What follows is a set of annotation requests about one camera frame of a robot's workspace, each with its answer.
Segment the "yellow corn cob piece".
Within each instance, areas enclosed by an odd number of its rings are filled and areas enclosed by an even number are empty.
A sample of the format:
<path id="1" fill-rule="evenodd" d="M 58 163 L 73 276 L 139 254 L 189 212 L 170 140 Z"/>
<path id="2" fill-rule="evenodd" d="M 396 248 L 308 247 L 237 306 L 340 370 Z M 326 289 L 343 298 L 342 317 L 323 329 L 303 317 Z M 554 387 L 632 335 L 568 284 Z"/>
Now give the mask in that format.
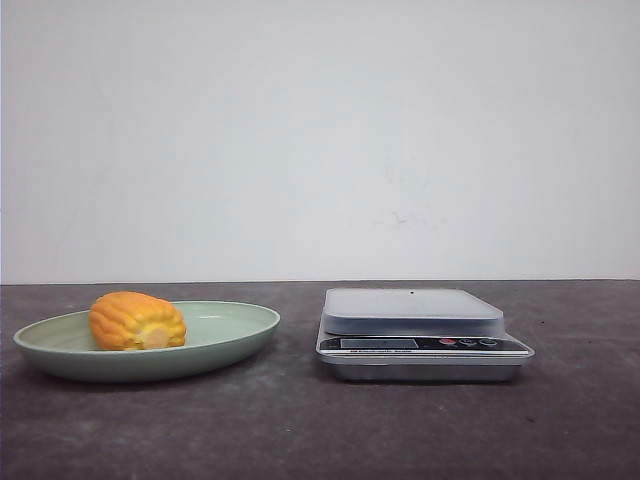
<path id="1" fill-rule="evenodd" d="M 88 325 L 103 350 L 151 350 L 184 346 L 187 327 L 182 313 L 167 300 L 131 291 L 97 299 Z"/>

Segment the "silver digital kitchen scale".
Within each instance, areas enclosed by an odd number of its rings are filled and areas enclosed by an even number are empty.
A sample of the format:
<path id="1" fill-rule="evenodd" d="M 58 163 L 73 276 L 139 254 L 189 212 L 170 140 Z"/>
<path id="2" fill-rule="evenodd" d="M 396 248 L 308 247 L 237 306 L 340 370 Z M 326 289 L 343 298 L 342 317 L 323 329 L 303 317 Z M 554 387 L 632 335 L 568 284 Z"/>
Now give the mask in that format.
<path id="1" fill-rule="evenodd" d="M 316 352 L 341 379 L 502 382 L 534 350 L 509 335 L 504 314 L 460 289 L 329 289 Z"/>

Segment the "light green plate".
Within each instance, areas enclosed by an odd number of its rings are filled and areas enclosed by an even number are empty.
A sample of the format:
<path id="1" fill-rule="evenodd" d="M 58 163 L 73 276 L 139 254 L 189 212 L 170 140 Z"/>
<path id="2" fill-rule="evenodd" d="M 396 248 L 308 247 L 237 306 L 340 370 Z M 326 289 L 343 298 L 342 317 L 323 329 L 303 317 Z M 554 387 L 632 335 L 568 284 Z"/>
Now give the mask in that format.
<path id="1" fill-rule="evenodd" d="M 45 319 L 13 337 L 26 361 L 64 379 L 131 383 L 176 379 L 242 361 L 265 347 L 280 314 L 268 307 L 230 301 L 176 301 L 187 332 L 183 346 L 108 351 L 95 343 L 86 311 Z"/>

